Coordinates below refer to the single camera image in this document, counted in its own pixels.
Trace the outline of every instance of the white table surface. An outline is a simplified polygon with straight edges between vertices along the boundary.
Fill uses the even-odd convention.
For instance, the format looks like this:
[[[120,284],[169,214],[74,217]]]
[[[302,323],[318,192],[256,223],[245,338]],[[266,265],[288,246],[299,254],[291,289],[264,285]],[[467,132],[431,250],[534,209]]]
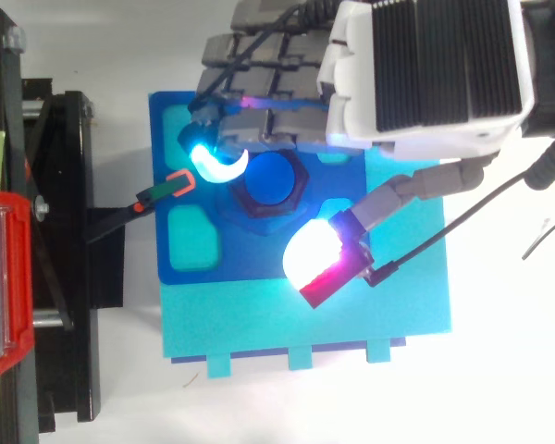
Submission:
[[[25,77],[83,91],[97,205],[133,202],[152,185],[147,97],[192,90],[208,36],[228,31],[236,0],[0,0],[27,32]],[[529,166],[548,140],[506,147],[485,185],[446,200],[452,220]],[[128,226],[125,307],[99,313],[103,408],[79,425],[56,417],[44,444],[555,443],[555,235],[520,256],[555,186],[515,187],[448,238],[453,332],[409,338],[390,364],[362,351],[234,360],[233,377],[162,358],[154,219]]]

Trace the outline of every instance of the metal rod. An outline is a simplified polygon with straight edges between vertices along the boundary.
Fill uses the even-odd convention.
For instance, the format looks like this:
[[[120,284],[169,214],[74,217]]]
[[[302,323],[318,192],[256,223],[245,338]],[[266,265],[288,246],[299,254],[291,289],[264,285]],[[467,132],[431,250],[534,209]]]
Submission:
[[[25,100],[22,103],[22,118],[25,120],[39,118],[42,107],[43,100]]]
[[[34,310],[33,326],[35,328],[63,327],[64,322],[56,309]]]

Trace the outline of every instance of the hexagonal nut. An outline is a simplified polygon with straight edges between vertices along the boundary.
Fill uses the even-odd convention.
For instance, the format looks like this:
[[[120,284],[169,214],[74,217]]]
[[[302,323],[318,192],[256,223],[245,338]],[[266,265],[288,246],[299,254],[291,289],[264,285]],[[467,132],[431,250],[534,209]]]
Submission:
[[[244,175],[234,180],[229,186],[235,199],[240,206],[242,206],[249,217],[262,218],[289,215],[296,211],[298,205],[300,204],[302,195],[306,190],[306,186],[308,185],[308,180],[310,178],[308,171],[306,171],[306,168],[302,164],[301,160],[293,151],[282,150],[277,151],[277,153],[288,159],[292,169],[294,170],[294,188],[292,189],[290,195],[282,202],[275,205],[266,205],[255,201],[255,199],[247,191]]]

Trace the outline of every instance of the robotic hand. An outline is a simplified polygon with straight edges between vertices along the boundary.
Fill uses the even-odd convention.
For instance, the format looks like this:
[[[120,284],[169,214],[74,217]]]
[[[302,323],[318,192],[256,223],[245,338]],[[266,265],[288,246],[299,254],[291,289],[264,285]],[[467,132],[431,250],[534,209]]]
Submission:
[[[555,180],[554,143],[400,261],[375,271],[360,242],[413,198],[476,188],[515,133],[555,136],[555,1],[242,0],[232,29],[206,45],[179,138],[208,181],[236,178],[266,151],[462,159],[392,178],[328,224],[303,228],[284,266],[313,307],[356,276],[381,282],[514,183],[541,190]],[[321,261],[307,246],[316,233],[332,240]],[[316,266],[301,274],[301,258]]]

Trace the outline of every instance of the cyan base plate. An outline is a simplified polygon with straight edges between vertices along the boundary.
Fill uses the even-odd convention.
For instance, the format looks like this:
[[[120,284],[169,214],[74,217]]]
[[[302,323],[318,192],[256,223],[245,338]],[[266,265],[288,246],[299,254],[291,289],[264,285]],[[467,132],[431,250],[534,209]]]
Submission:
[[[192,97],[192,93],[159,92],[150,98],[156,183],[177,169],[189,167],[177,137],[189,122],[186,104]],[[346,175],[340,169],[334,179],[333,168],[342,165],[354,168],[355,174]],[[316,310],[283,278],[281,270],[284,242],[317,212],[332,215],[390,177],[412,174],[426,166],[393,162],[377,150],[347,164],[318,161],[311,176],[332,184],[332,192],[318,196],[310,193],[306,200],[310,211],[265,236],[246,229],[246,223],[243,226],[241,221],[220,215],[215,199],[221,188],[214,189],[216,185],[200,179],[198,191],[191,196],[157,207],[165,356],[178,362],[205,357],[209,376],[219,377],[229,376],[230,359],[239,353],[287,349],[290,369],[297,370],[312,366],[316,347],[359,343],[366,348],[366,360],[377,363],[389,360],[392,338],[449,331],[450,297],[443,241],[376,289],[355,279]],[[363,181],[360,186],[358,176]],[[338,193],[339,185],[353,192]],[[443,225],[441,200],[412,203],[370,236],[376,264],[399,258]],[[235,241],[242,236],[256,239],[253,245],[260,245],[263,255],[243,253],[246,249]],[[238,267],[232,264],[232,269],[238,270],[229,273],[226,270],[230,267],[225,264],[234,263],[236,256]],[[271,258],[272,265],[261,263],[260,257]]]

